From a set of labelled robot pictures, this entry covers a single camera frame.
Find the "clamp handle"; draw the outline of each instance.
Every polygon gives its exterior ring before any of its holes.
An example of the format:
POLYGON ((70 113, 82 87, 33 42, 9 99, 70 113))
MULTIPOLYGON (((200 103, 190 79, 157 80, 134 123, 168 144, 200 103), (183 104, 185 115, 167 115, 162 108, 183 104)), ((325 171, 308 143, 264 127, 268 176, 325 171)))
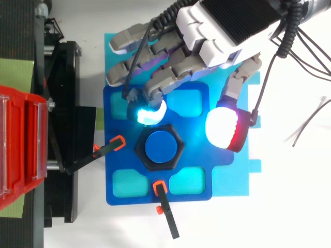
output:
POLYGON ((157 181, 153 184, 155 195, 160 198, 161 206, 156 208, 159 214, 164 213, 167 218, 169 229, 173 239, 179 238, 178 229, 175 223, 174 215, 171 212, 169 201, 167 198, 167 187, 164 181, 157 181))

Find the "metal rod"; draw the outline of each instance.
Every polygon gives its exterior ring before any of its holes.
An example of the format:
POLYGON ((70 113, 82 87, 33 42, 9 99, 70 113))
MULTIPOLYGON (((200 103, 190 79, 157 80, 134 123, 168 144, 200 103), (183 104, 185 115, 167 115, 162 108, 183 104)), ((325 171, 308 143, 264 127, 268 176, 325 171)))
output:
POLYGON ((44 56, 52 56, 53 51, 54 51, 53 45, 45 45, 43 49, 43 54, 44 56))
POLYGON ((56 160, 49 160, 47 161, 47 170, 48 171, 57 171, 60 170, 59 164, 56 160))

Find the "white table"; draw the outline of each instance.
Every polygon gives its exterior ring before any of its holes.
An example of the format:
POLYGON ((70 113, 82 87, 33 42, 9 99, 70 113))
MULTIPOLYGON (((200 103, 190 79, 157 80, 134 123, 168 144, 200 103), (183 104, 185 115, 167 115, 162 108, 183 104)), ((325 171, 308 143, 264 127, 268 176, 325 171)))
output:
MULTIPOLYGON (((174 0, 56 0, 55 16, 66 40, 76 41, 81 57, 81 105, 102 105, 104 33, 145 23, 174 0)), ((331 10, 302 29, 331 54, 331 10)), ((312 59, 300 41, 294 50, 312 59)), ((262 51, 264 78, 276 51, 262 51)), ((250 86, 253 108, 260 86, 250 86)), ((172 203, 180 238, 172 240, 157 204, 109 206, 104 159, 79 174, 78 218, 73 224, 54 219, 44 231, 45 248, 161 247, 331 247, 331 104, 315 117, 296 148, 286 141, 312 114, 321 98, 331 98, 331 82, 308 75, 292 59, 276 59, 261 105, 262 128, 250 131, 251 158, 262 160, 262 173, 251 174, 249 197, 172 203)), ((96 132, 102 145, 104 133, 96 132)))

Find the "black clamp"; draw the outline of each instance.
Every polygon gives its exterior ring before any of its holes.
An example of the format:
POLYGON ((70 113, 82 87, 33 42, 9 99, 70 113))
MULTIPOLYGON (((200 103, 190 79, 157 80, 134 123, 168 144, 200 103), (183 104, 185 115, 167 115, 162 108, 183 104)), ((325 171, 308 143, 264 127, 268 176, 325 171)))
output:
POLYGON ((84 166, 92 163, 93 161, 106 156, 111 151, 118 151, 126 145, 125 139, 119 135, 109 141, 108 145, 99 147, 98 145, 94 145, 94 152, 87 157, 79 160, 73 166, 66 168, 66 172, 71 175, 72 173, 78 171, 84 166))
POLYGON ((158 214, 165 214, 169 229, 173 239, 179 238, 178 229, 175 223, 174 215, 171 212, 169 201, 167 198, 167 186, 164 181, 157 181, 153 184, 155 195, 160 198, 161 206, 156 207, 158 214))

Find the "screw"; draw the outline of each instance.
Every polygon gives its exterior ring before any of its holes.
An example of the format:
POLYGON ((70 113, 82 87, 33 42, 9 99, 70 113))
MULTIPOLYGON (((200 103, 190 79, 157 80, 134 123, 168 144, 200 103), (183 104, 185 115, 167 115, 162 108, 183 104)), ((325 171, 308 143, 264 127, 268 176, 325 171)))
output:
POLYGON ((83 55, 83 50, 81 48, 76 48, 76 56, 81 57, 83 55))
POLYGON ((48 111, 52 112, 53 108, 55 108, 55 106, 56 106, 56 104, 55 104, 55 102, 53 102, 53 99, 52 98, 48 99, 48 101, 47 101, 48 111))
POLYGON ((43 19, 48 18, 48 7, 46 4, 41 3, 38 5, 38 7, 36 8, 36 16, 43 19))

